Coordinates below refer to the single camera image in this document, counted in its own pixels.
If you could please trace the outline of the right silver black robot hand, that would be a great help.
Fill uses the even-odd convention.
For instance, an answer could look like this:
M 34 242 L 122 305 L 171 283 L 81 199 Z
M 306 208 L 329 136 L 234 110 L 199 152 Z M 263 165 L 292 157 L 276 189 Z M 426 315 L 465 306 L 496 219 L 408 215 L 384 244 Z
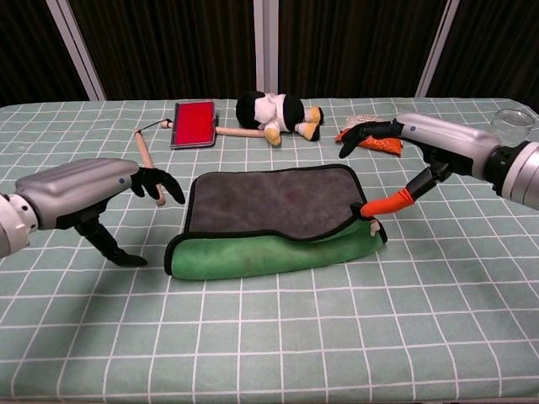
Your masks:
M 484 130 L 418 113 L 399 114 L 391 121 L 359 123 L 342 135 L 341 158 L 347 157 L 367 138 L 393 138 L 416 145 L 427 167 L 403 189 L 360 207 L 360 215 L 370 218 L 391 214 L 413 205 L 438 183 L 453 173 L 484 178 L 484 168 L 500 141 Z

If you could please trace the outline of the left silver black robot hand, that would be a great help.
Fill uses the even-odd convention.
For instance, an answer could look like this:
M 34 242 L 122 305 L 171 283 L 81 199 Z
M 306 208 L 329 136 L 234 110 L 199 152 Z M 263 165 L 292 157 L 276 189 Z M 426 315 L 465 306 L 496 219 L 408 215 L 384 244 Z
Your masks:
M 99 222 L 110 199 L 131 189 L 135 195 L 159 198 L 161 184 L 176 202 L 185 197 L 179 183 L 165 171 L 146 168 L 132 160 L 89 158 L 48 168 L 16 181 L 15 191 L 34 210 L 37 230 L 75 228 L 110 262 L 120 267 L 141 267 L 146 259 L 130 255 Z

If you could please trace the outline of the green and grey cloth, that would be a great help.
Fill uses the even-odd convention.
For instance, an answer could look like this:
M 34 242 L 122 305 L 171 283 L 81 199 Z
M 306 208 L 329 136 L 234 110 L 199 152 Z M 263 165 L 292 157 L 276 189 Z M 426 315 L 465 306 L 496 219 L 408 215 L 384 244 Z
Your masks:
M 363 258 L 387 242 L 360 213 L 366 196 L 343 164 L 212 172 L 191 185 L 184 230 L 163 266 L 176 279 L 256 277 Z

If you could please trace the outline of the clear glass jar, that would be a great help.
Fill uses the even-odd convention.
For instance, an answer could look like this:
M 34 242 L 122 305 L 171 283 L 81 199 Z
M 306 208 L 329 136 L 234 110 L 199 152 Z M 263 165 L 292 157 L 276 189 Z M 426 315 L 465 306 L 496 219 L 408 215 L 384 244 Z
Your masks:
M 535 120 L 526 112 L 517 109 L 500 109 L 491 119 L 489 131 L 505 146 L 518 146 L 527 139 Z

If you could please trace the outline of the white and orange snack packet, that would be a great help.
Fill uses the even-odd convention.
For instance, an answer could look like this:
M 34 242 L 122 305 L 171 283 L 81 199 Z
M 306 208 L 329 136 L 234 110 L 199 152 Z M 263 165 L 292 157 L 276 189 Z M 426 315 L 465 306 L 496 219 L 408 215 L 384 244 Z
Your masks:
M 383 122 L 383 119 L 378 118 L 373 114 L 358 114 L 348 116 L 344 128 L 335 136 L 336 142 L 341 142 L 342 137 L 354 126 L 369 122 Z M 394 138 L 376 139 L 372 136 L 367 137 L 359 143 L 358 147 L 370 149 L 378 152 L 386 152 L 397 157 L 401 156 L 403 143 Z

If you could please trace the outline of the black and white plush toy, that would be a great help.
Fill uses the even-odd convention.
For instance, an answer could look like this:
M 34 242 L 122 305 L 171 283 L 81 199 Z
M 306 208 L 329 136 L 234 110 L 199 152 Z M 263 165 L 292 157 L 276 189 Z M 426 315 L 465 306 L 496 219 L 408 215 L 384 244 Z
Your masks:
M 236 102 L 238 123 L 245 129 L 261 130 L 273 146 L 280 144 L 282 132 L 298 133 L 308 141 L 318 141 L 324 114 L 320 107 L 305 107 L 292 94 L 249 91 Z

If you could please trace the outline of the grey partition post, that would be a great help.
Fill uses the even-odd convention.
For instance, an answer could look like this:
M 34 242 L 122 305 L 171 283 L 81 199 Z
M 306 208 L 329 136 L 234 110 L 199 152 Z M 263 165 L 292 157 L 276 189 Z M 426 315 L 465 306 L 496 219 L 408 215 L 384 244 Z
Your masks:
M 279 90 L 279 0 L 253 0 L 256 89 Z
M 436 30 L 432 46 L 430 47 L 430 53 L 424 64 L 424 69 L 419 79 L 418 87 L 416 88 L 415 98 L 424 98 L 427 96 L 460 1 L 461 0 L 446 0 L 446 5 L 438 29 Z
M 99 75 L 68 0 L 45 0 L 82 85 L 91 101 L 105 101 Z

